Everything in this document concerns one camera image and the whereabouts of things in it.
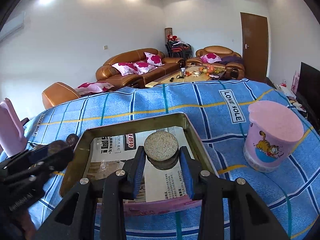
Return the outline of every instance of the wooden door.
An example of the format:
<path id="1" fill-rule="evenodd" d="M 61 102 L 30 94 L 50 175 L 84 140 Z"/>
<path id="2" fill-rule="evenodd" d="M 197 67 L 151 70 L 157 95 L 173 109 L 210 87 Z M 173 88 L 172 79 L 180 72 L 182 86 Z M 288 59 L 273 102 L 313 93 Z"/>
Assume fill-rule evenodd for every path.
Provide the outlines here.
<path id="1" fill-rule="evenodd" d="M 267 18 L 250 13 L 240 13 L 240 15 L 245 77 L 265 82 L 269 50 Z"/>

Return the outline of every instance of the table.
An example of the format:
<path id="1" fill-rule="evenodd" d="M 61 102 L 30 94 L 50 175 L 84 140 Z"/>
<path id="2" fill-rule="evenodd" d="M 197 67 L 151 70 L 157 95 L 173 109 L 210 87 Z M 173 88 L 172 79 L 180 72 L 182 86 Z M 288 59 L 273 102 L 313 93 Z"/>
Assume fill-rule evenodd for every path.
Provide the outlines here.
<path id="1" fill-rule="evenodd" d="M 186 66 L 186 70 L 187 71 L 195 71 L 195 70 L 199 70 L 199 66 L 194 66 L 194 65 L 188 65 Z M 170 83 L 183 83 L 183 82 L 197 82 L 197 81 L 210 81 L 210 80 L 219 80 L 223 77 L 225 71 L 222 71 L 218 74 L 215 74 L 217 76 L 219 76 L 219 78 L 212 78 L 207 76 L 206 74 L 200 74 L 199 77 L 194 77 L 194 76 L 185 76 L 184 78 L 179 78 L 177 79 L 177 75 L 181 75 L 181 71 L 177 70 L 175 72 L 171 72 L 161 78 L 156 79 L 153 82 L 150 82 L 149 84 L 146 85 L 146 87 L 153 87 L 157 84 L 170 84 Z"/>

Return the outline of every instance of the door frame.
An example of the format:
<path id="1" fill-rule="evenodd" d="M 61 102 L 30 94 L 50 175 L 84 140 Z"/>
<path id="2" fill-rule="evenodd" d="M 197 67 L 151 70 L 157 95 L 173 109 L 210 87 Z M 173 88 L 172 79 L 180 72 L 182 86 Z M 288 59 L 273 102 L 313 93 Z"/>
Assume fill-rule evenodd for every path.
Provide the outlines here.
<path id="1" fill-rule="evenodd" d="M 244 30 L 243 30 L 243 24 L 242 24 L 242 22 L 243 22 L 243 18 L 242 18 L 242 15 L 244 14 L 245 12 L 240 12 L 240 18 L 241 18 L 241 30 L 242 30 L 242 58 L 244 58 L 244 50 L 245 50 L 245 43 L 244 43 Z M 255 16 L 260 16 L 260 17 L 265 17 L 265 16 L 262 16 L 262 15 L 257 15 L 257 14 L 253 14 L 253 13 L 245 13 L 245 14 L 251 14 L 251 15 L 255 15 Z M 268 37 L 267 37 L 267 43 L 268 43 L 268 49 L 267 49 L 267 59 L 268 59 L 268 61 L 267 61 L 267 72 L 266 72 L 266 77 L 268 77 L 267 76 L 267 74 L 268 74 L 268 67 L 269 67 L 269 47 L 270 47 L 270 43 L 269 43 L 269 35 L 270 35 L 270 33 L 269 33 L 269 22 L 268 22 L 268 17 L 265 17 L 266 19 L 267 19 L 267 26 L 268 26 Z"/>

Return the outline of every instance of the silver screw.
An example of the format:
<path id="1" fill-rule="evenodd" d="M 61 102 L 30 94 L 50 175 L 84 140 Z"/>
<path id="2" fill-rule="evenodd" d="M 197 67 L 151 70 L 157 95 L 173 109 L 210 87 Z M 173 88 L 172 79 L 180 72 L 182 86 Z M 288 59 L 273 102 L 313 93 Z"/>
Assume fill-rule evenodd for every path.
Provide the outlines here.
<path id="1" fill-rule="evenodd" d="M 30 176 L 30 177 L 29 177 L 29 181 L 35 181 L 36 179 L 37 179 L 36 176 Z"/>
<path id="2" fill-rule="evenodd" d="M 200 172 L 201 176 L 203 177 L 208 177 L 210 175 L 210 172 L 209 171 L 206 171 L 206 170 L 203 170 Z"/>
<path id="3" fill-rule="evenodd" d="M 125 174 L 125 171 L 124 170 L 117 170 L 116 171 L 116 175 L 117 176 L 123 176 Z"/>
<path id="4" fill-rule="evenodd" d="M 240 185 L 244 185 L 244 184 L 245 184 L 245 179 L 243 179 L 243 178 L 238 178 L 238 179 L 237 179 L 237 183 L 240 184 Z"/>
<path id="5" fill-rule="evenodd" d="M 81 180 L 80 180 L 80 184 L 82 184 L 82 185 L 85 185 L 85 184 L 87 184 L 89 182 L 89 179 L 88 178 L 82 178 Z"/>

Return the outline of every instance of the garfield cartoon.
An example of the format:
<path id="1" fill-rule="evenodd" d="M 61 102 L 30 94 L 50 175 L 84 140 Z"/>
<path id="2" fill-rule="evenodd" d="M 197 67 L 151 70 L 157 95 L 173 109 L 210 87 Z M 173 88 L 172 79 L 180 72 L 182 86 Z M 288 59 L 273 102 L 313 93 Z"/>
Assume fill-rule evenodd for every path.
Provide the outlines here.
<path id="1" fill-rule="evenodd" d="M 262 151 L 265 155 L 276 159 L 276 155 L 279 154 L 279 146 L 270 145 L 266 140 L 266 134 L 263 131 L 260 131 L 259 134 L 262 136 L 262 140 L 256 144 L 256 148 Z"/>

